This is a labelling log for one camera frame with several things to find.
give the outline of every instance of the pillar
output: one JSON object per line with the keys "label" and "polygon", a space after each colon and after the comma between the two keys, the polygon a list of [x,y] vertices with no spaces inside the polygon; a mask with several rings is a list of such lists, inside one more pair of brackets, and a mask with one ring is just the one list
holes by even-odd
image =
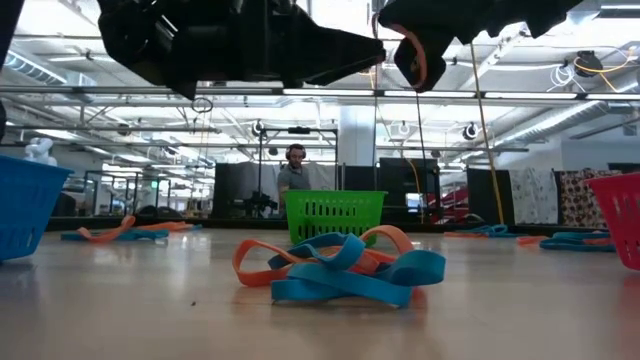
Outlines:
{"label": "pillar", "polygon": [[375,120],[372,106],[340,108],[338,163],[372,166],[375,155]]}

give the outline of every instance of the ceiling light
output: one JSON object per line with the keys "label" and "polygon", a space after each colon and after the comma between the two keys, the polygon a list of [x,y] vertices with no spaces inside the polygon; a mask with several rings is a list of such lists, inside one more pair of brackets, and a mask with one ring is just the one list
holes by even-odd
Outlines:
{"label": "ceiling light", "polygon": [[184,169],[185,165],[151,165],[154,169]]}
{"label": "ceiling light", "polygon": [[640,10],[640,4],[605,4],[600,8],[604,10]]}
{"label": "ceiling light", "polygon": [[282,93],[300,96],[373,96],[373,90],[284,89]]}
{"label": "ceiling light", "polygon": [[131,155],[131,154],[119,154],[118,157],[123,158],[127,161],[131,162],[151,162],[153,160],[146,158],[144,156],[139,155]]}
{"label": "ceiling light", "polygon": [[77,140],[80,139],[79,136],[74,135],[68,131],[62,131],[62,130],[36,130],[37,133],[43,134],[43,135],[47,135],[47,136],[51,136],[51,137],[55,137],[58,139],[63,139],[63,140]]}
{"label": "ceiling light", "polygon": [[575,99],[576,93],[527,93],[527,92],[488,92],[485,94],[487,99]]}
{"label": "ceiling light", "polygon": [[[384,96],[390,97],[415,97],[416,93],[413,91],[396,91],[396,90],[387,90],[384,92]],[[475,96],[475,93],[472,91],[427,91],[421,94],[418,94],[418,97],[425,98],[472,98]]]}
{"label": "ceiling light", "polygon": [[85,61],[85,60],[89,60],[89,61],[103,61],[103,62],[116,62],[115,60],[113,60],[110,57],[106,57],[106,56],[91,56],[91,57],[86,57],[86,56],[61,56],[61,57],[53,57],[53,58],[48,58],[48,61],[51,62],[72,62],[72,61]]}
{"label": "ceiling light", "polygon": [[588,100],[619,100],[619,101],[629,101],[629,100],[640,100],[640,94],[589,94],[587,95]]}
{"label": "ceiling light", "polygon": [[91,150],[91,151],[95,152],[95,153],[100,154],[100,155],[107,155],[107,156],[111,156],[111,153],[110,153],[110,152],[105,151],[105,150],[102,150],[102,149],[100,149],[100,148],[93,147],[93,146],[85,146],[85,147],[86,147],[87,149],[89,149],[89,150]]}

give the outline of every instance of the wall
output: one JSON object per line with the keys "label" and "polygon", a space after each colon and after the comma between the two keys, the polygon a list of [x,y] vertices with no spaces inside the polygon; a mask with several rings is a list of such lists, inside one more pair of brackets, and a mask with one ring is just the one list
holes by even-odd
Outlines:
{"label": "wall", "polygon": [[528,153],[505,153],[496,158],[498,169],[608,170],[609,163],[640,163],[640,137],[624,136],[615,128],[582,140],[571,136],[620,123],[623,115],[607,115],[552,136],[547,143],[528,145]]}
{"label": "wall", "polygon": [[564,170],[609,170],[609,163],[640,164],[640,141],[566,140],[562,143]]}
{"label": "wall", "polygon": [[559,136],[549,139],[544,144],[531,144],[527,146],[526,153],[503,153],[495,158],[496,169],[524,169],[533,167],[537,169],[563,168],[563,158],[560,151],[562,139]]}

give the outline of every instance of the curtain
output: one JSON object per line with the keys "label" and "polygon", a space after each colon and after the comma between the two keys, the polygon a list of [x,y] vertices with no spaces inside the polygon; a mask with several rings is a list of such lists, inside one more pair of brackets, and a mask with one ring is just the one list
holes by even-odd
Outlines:
{"label": "curtain", "polygon": [[516,224],[557,224],[558,188],[551,170],[509,170]]}
{"label": "curtain", "polygon": [[560,172],[562,182],[562,224],[586,228],[606,228],[595,194],[585,180],[618,175],[618,171],[582,170]]}

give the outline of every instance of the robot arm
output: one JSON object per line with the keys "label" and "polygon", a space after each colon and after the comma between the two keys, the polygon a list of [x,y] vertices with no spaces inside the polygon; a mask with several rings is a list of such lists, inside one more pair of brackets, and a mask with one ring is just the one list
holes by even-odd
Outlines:
{"label": "robot arm", "polygon": [[328,85],[385,60],[381,41],[323,28],[289,0],[98,0],[107,53],[193,99],[198,81]]}
{"label": "robot arm", "polygon": [[537,38],[564,21],[582,0],[395,0],[377,15],[380,25],[405,38],[394,61],[417,92],[433,89],[444,71],[442,55],[454,37],[470,43],[480,31],[498,36],[509,24],[524,21]]}

